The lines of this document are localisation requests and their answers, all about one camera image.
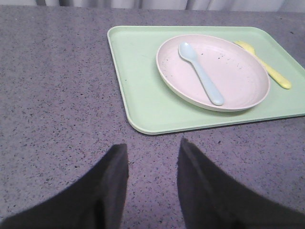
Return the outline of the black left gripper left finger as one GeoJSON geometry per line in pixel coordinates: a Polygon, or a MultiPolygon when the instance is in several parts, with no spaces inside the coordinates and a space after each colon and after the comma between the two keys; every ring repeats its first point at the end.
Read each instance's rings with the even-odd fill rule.
{"type": "Polygon", "coordinates": [[[129,176],[125,144],[113,145],[83,177],[43,203],[8,217],[2,229],[118,229],[129,176]]]}

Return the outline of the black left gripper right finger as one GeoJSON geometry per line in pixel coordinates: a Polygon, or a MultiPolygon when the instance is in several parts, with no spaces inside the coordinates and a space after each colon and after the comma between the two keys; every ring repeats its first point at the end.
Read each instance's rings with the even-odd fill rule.
{"type": "Polygon", "coordinates": [[[177,187],[188,229],[303,229],[305,216],[237,182],[183,138],[177,187]]]}

